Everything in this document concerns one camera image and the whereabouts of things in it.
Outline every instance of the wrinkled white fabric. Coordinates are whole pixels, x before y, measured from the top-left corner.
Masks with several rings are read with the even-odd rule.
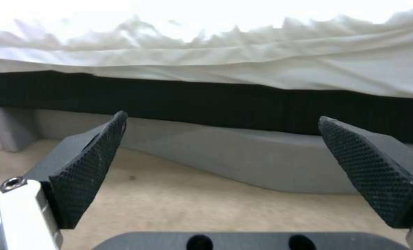
[[[0,72],[413,98],[413,1],[0,0]]]

